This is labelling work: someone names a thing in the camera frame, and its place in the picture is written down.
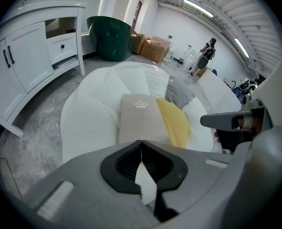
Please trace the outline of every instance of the yellow cloth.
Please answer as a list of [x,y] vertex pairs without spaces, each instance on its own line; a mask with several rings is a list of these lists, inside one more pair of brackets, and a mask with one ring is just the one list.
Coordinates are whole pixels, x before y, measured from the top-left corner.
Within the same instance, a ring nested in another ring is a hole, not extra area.
[[168,131],[171,144],[176,147],[186,148],[191,134],[187,117],[175,104],[162,98],[157,98],[165,127]]

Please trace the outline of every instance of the concrete floor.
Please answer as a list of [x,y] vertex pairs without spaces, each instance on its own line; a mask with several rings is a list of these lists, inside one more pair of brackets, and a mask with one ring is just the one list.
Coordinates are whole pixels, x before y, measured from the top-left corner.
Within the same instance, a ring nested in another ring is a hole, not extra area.
[[[187,69],[180,68],[173,62],[157,64],[137,55],[131,56],[126,61],[149,63],[163,68],[168,74],[190,86],[207,112],[213,113],[208,100],[196,83],[197,80],[187,73]],[[98,56],[84,60],[86,75],[96,69],[116,64],[118,62],[104,61]],[[37,93],[14,122],[23,130],[22,138],[7,130],[4,131],[0,140],[0,157],[7,159],[17,187],[5,160],[0,161],[0,173],[5,189],[18,198],[24,195],[33,184],[62,165],[60,114],[65,101],[79,86],[82,79],[77,69],[72,69]],[[214,140],[213,150],[221,151],[221,146],[216,140]]]

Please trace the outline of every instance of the person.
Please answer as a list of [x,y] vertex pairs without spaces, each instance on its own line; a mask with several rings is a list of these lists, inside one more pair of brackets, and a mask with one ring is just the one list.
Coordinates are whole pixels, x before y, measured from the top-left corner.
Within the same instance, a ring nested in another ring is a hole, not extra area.
[[[215,38],[212,38],[212,39],[209,41],[209,43],[206,43],[206,44],[204,45],[204,47],[203,47],[202,49],[200,49],[200,52],[202,52],[201,57],[207,52],[207,50],[213,48],[213,49],[214,49],[214,53],[213,53],[212,57],[210,58],[210,60],[211,60],[211,59],[215,56],[215,43],[216,43],[216,39],[215,39]],[[199,57],[199,59],[195,60],[195,62],[193,63],[192,67],[190,68],[190,72],[189,72],[189,73],[190,73],[191,75],[193,75],[193,74],[195,73],[195,71],[197,70],[197,68],[198,68],[198,62],[199,62],[199,60],[200,60],[201,57]]]

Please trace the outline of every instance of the drawer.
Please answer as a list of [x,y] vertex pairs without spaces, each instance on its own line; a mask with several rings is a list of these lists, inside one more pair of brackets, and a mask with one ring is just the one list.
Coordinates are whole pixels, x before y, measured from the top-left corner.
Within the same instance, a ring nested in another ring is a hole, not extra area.
[[76,33],[64,34],[47,39],[47,47],[51,64],[78,54]]

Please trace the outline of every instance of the fluorescent light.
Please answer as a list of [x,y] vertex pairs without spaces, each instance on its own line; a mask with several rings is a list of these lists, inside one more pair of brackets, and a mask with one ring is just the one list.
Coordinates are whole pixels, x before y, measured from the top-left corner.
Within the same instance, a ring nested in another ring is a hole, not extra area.
[[190,4],[191,6],[197,8],[198,10],[204,12],[206,15],[210,16],[211,18],[214,16],[213,14],[211,14],[210,12],[208,12],[207,10],[205,10],[204,8],[198,6],[197,4],[189,1],[189,0],[183,0],[185,3]]
[[246,52],[246,50],[244,49],[244,47],[242,46],[241,42],[237,39],[234,38],[235,41],[237,42],[237,44],[241,47],[242,51],[244,52],[244,54],[246,55],[247,58],[250,58],[249,54]]

